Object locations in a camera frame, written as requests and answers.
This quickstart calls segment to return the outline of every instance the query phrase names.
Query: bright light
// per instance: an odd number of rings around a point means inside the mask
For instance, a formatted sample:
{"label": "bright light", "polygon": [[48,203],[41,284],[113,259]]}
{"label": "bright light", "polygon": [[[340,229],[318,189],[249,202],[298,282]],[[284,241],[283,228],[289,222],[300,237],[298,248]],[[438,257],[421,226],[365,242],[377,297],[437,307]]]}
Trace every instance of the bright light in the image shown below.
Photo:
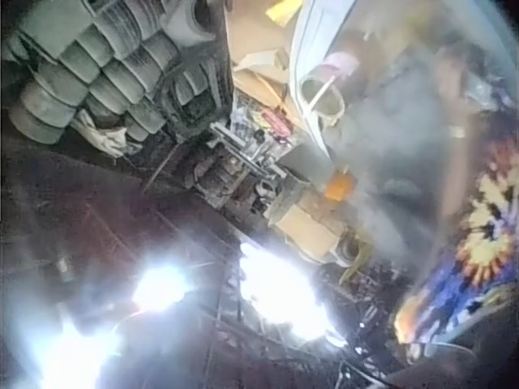
{"label": "bright light", "polygon": [[323,336],[332,328],[326,311],[318,306],[308,279],[290,263],[248,243],[241,246],[245,273],[242,297],[274,324],[291,323],[293,333],[304,340]]}
{"label": "bright light", "polygon": [[133,295],[133,302],[141,310],[163,311],[179,302],[186,294],[184,277],[172,267],[158,267],[147,271]]}
{"label": "bright light", "polygon": [[324,338],[333,346],[337,348],[343,348],[348,345],[346,339],[344,339],[338,332],[336,331],[327,331]]}
{"label": "bright light", "polygon": [[42,389],[93,389],[103,363],[118,347],[114,334],[81,336],[71,324],[44,356]]}

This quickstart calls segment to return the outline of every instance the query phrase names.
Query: cable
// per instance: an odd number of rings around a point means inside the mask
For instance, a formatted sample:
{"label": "cable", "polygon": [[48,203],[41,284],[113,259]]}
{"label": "cable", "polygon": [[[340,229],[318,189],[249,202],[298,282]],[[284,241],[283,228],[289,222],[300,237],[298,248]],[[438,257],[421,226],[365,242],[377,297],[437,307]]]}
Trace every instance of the cable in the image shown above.
{"label": "cable", "polygon": [[465,347],[465,346],[461,346],[459,344],[454,344],[454,343],[446,343],[446,342],[426,342],[426,343],[421,343],[421,342],[412,342],[412,343],[408,343],[408,344],[417,344],[417,345],[420,345],[420,346],[445,346],[447,348],[453,348],[453,349],[456,349],[458,351],[462,351],[464,353],[468,353],[470,354],[475,360],[478,359],[478,356],[476,355],[476,353],[474,351],[472,351],[470,348],[468,347]]}
{"label": "cable", "polygon": [[342,372],[342,368],[344,367],[344,365],[347,365],[347,367],[352,369],[354,372],[356,372],[358,375],[360,375],[361,377],[363,377],[370,383],[373,383],[375,385],[382,385],[384,387],[388,387],[388,388],[392,388],[392,389],[402,389],[401,387],[399,387],[397,385],[393,385],[392,383],[389,383],[389,382],[383,380],[382,378],[377,378],[371,374],[366,373],[365,371],[358,368],[357,366],[355,366],[352,362],[348,361],[347,359],[343,359],[341,362],[341,367],[339,368],[339,379],[337,380],[338,382],[340,382],[342,380],[341,375],[344,374]]}

